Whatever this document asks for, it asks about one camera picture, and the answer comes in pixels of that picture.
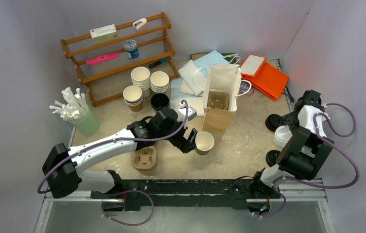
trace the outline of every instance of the blue jar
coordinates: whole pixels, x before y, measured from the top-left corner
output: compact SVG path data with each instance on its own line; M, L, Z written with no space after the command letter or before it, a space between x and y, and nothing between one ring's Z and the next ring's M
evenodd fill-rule
M139 49L135 40L126 40L124 42L124 49L128 58L133 59L139 56Z

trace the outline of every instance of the gray wall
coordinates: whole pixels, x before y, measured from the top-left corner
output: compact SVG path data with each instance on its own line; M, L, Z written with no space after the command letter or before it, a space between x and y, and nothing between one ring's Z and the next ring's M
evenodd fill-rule
M61 52L73 32L56 0L0 0L0 232L32 232L51 147L72 127L48 105L78 85Z
M164 11L172 24L174 59L186 60L211 50L282 57L314 0L59 1L78 35Z
M358 164L360 180L348 189L327 190L327 195L337 232L366 232L366 1L315 1L284 56L283 69L295 97L314 89L324 102L345 104L355 113L357 135L337 142ZM338 130L349 132L348 116L336 109L331 113ZM354 174L337 153L325 171L327 184L346 183Z

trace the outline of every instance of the jar lid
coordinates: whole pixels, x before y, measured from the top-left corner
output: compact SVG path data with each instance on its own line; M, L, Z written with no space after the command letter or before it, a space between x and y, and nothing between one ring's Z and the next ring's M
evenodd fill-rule
M137 48L137 42L135 40L126 40L124 42L124 48L126 51L134 51Z

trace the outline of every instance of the bundle of straws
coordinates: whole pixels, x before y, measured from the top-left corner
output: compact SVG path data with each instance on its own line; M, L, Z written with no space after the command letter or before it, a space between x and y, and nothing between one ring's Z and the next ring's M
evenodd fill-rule
M52 112L60 114L63 120L79 120L82 119L88 110L86 103L85 93L80 93L80 89L76 89L77 94L73 94L70 87L62 90L61 93L67 104L62 104L57 100L54 101L54 105L50 105L50 109L54 109Z

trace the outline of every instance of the black cup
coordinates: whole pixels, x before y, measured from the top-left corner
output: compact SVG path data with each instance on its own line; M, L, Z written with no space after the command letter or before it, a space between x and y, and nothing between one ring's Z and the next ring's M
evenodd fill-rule
M151 107L157 112L170 107L170 99L166 94L157 93L151 97Z

